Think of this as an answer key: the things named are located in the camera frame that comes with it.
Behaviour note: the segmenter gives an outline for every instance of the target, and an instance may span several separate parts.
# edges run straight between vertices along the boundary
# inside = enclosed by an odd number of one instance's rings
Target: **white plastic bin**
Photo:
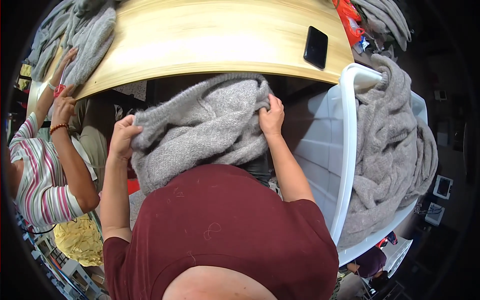
[[[374,86],[381,74],[365,66],[348,65],[339,84],[309,100],[300,101],[285,113],[284,136],[312,188],[335,244],[347,216],[357,148],[355,90]],[[427,123],[425,101],[412,92],[413,113]],[[416,201],[395,214],[384,230],[345,251],[340,265],[366,252],[411,212]]]

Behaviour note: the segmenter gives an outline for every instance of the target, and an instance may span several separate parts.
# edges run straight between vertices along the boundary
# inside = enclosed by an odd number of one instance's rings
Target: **yellow fabric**
[[[32,66],[22,64],[22,68],[20,69],[20,75],[30,77],[31,74],[32,74]],[[18,85],[19,85],[21,91],[23,91],[28,86],[28,82],[29,81],[26,80],[26,79],[19,79],[18,80]]]
[[[82,266],[103,265],[103,243],[94,221],[87,214],[55,226],[57,248]]]

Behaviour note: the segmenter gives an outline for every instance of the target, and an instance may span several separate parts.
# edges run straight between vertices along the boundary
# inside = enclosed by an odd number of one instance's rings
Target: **hand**
[[[53,73],[52,79],[50,79],[50,84],[53,86],[57,86],[60,84],[61,74],[63,73],[63,69],[67,65],[69,61],[73,61],[77,56],[78,48],[70,49],[65,57],[61,60],[59,67]]]
[[[68,124],[75,114],[75,99],[67,96],[73,89],[73,84],[67,86],[53,102],[52,126]]]
[[[270,100],[270,110],[261,108],[259,111],[260,128],[265,137],[281,136],[283,118],[285,117],[282,101],[272,94],[268,94],[268,100]]]
[[[133,150],[130,147],[132,136],[141,133],[143,129],[141,126],[133,125],[134,120],[134,115],[128,115],[115,123],[108,157],[127,161],[132,156]]]

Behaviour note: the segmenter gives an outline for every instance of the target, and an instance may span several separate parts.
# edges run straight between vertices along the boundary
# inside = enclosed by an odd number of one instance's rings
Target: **maroon t-shirt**
[[[114,300],[161,299],[178,275],[197,265],[243,273],[279,300],[323,300],[332,296],[338,270],[315,203],[283,202],[228,165],[190,169],[149,194],[132,242],[109,238],[103,255]]]

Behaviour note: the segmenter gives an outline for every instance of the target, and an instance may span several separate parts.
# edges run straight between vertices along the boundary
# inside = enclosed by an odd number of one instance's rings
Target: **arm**
[[[281,135],[269,135],[268,147],[272,154],[278,185],[282,191],[283,201],[290,202],[307,199],[315,202],[305,174],[290,152]]]
[[[270,99],[270,110],[267,112],[265,108],[262,108],[259,121],[272,154],[283,201],[307,199],[315,202],[305,174],[281,135],[284,117],[282,101],[273,95],[268,95],[268,98]]]
[[[95,185],[83,158],[72,144],[65,127],[58,128],[52,134],[52,141],[67,177],[70,191],[77,199],[83,213],[94,210],[100,201]]]
[[[65,88],[54,103],[52,126],[68,124],[70,116],[74,114],[75,99],[67,97],[72,90],[71,84]],[[84,160],[72,144],[72,140],[65,127],[60,127],[52,133],[52,142],[57,150],[70,191],[84,213],[94,210],[100,201],[95,185]]]
[[[129,115],[115,123],[110,142],[100,201],[100,223],[104,240],[111,237],[118,237],[127,242],[132,240],[127,162],[132,156],[131,137],[142,131],[141,127],[132,125],[133,120],[134,115]]]
[[[360,266],[354,263],[348,263],[347,264],[347,269],[350,272],[356,273],[359,270]]]
[[[65,68],[65,65],[68,63],[68,61],[72,61],[73,59],[75,59],[76,54],[77,54],[76,48],[72,48],[70,49],[70,51],[68,51],[67,55],[65,55],[65,57],[62,59],[57,70],[53,74],[52,79],[50,79],[50,84],[52,86],[58,86],[60,84],[60,78],[63,72],[63,68]],[[43,90],[35,106],[34,112],[36,115],[38,128],[42,127],[43,121],[45,120],[45,116],[48,114],[48,110],[52,106],[52,103],[53,103],[53,90],[49,86],[47,86]]]

